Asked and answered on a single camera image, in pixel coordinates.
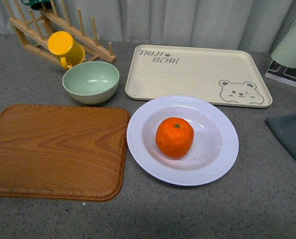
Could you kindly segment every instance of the yellow mug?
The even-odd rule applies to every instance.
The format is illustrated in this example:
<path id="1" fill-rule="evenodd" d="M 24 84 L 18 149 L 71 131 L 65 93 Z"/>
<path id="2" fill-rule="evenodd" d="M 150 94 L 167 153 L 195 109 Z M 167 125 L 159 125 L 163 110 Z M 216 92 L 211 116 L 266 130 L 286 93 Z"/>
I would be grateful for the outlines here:
<path id="1" fill-rule="evenodd" d="M 53 33 L 47 45 L 49 51 L 58 58 L 66 71 L 84 61 L 84 48 L 66 31 Z"/>

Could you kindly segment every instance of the dark gray cloth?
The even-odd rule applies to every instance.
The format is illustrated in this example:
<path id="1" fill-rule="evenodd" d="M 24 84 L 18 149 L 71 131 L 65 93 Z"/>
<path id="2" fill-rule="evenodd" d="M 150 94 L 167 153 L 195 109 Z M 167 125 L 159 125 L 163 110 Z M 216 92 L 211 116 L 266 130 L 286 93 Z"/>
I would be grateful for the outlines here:
<path id="1" fill-rule="evenodd" d="M 267 118 L 266 123 L 278 141 L 296 160 L 296 113 Z"/>

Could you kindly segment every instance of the mandarin orange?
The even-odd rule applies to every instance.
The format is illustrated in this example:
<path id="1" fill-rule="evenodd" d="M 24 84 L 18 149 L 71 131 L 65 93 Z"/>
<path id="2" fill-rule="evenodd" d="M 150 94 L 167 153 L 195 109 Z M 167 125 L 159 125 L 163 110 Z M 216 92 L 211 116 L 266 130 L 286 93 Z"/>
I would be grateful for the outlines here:
<path id="1" fill-rule="evenodd" d="M 194 130 L 186 120 L 170 117 L 158 126 L 155 141 L 162 153 L 178 159 L 190 150 L 193 137 Z"/>

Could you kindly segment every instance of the wooden cutting board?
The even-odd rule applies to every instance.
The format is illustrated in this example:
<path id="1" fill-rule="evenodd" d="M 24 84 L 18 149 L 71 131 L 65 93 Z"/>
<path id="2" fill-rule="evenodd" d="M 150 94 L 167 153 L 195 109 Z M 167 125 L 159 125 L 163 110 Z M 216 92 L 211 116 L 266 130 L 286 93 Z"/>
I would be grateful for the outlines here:
<path id="1" fill-rule="evenodd" d="M 12 105 L 0 114 L 0 197 L 108 201 L 120 191 L 124 109 Z"/>

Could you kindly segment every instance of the bear face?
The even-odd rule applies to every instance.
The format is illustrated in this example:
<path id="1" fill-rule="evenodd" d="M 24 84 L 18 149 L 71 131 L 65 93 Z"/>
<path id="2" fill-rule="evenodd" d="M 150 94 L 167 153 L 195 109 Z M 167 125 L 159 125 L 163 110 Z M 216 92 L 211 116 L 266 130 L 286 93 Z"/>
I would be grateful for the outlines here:
<path id="1" fill-rule="evenodd" d="M 256 90 L 257 86 L 252 82 L 241 84 L 221 80 L 219 85 L 222 87 L 220 97 L 226 102 L 247 105 L 260 105 L 264 102 L 264 98 Z"/>

